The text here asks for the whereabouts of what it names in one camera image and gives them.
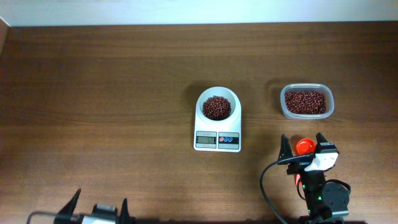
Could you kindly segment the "orange measuring scoop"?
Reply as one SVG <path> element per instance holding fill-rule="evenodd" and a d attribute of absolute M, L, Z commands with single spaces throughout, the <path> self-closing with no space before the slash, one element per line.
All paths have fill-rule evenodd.
<path fill-rule="evenodd" d="M 301 139 L 295 147 L 298 155 L 305 155 L 315 152 L 316 144 L 313 140 L 309 138 Z"/>

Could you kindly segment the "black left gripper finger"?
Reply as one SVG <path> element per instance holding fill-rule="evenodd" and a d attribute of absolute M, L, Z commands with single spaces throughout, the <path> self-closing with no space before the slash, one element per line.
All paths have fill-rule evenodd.
<path fill-rule="evenodd" d="M 127 198 L 123 200 L 123 204 L 121 207 L 121 213 L 119 217 L 119 222 L 120 223 L 129 223 L 129 212 L 128 212 L 128 206 L 127 206 Z"/>
<path fill-rule="evenodd" d="M 81 189 L 78 189 L 73 197 L 70 199 L 70 201 L 61 209 L 58 211 L 58 214 L 60 215 L 73 215 L 73 212 L 76 208 L 78 198 L 80 196 Z"/>

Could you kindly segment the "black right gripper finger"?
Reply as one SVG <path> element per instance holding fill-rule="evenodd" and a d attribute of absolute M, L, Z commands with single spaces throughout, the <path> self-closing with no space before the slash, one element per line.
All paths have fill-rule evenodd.
<path fill-rule="evenodd" d="M 280 140 L 280 151 L 277 160 L 278 165 L 287 165 L 288 163 L 292 162 L 293 154 L 292 149 L 289 144 L 289 139 L 286 135 L 281 136 Z"/>
<path fill-rule="evenodd" d="M 315 146 L 315 152 L 321 152 L 325 148 L 325 146 L 322 145 L 322 143 L 327 143 L 327 140 L 325 139 L 322 133 L 317 133 L 315 137 L 317 140 L 317 144 Z"/>

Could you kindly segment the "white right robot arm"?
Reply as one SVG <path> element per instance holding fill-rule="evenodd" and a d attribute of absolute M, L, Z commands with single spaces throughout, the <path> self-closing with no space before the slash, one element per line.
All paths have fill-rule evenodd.
<path fill-rule="evenodd" d="M 299 223 L 343 223 L 349 214 L 348 204 L 351 187 L 340 180 L 325 178 L 325 172 L 335 166 L 340 153 L 336 146 L 321 133 L 316 135 L 315 151 L 294 156 L 286 136 L 281 137 L 278 165 L 287 165 L 288 175 L 299 175 L 308 215 Z"/>

